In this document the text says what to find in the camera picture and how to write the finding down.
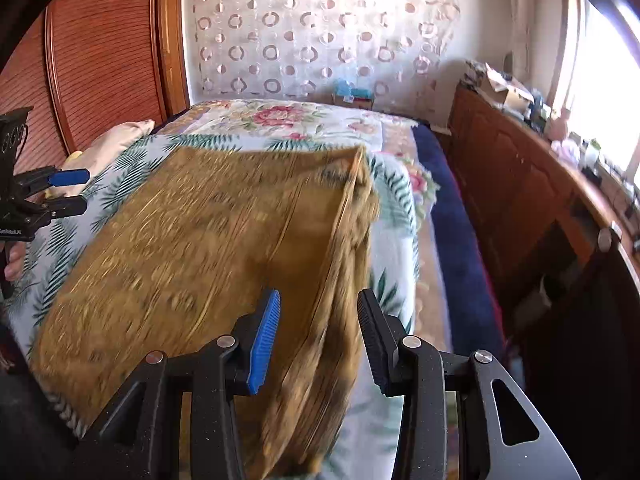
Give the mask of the person's left hand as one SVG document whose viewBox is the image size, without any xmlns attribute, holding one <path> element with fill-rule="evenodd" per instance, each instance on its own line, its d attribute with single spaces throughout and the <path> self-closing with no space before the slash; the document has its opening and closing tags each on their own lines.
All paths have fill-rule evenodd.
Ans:
<svg viewBox="0 0 640 480">
<path fill-rule="evenodd" d="M 2 242 L 1 253 L 6 256 L 6 262 L 2 264 L 4 277 L 8 282 L 15 282 L 23 273 L 26 244 L 24 242 Z"/>
</svg>

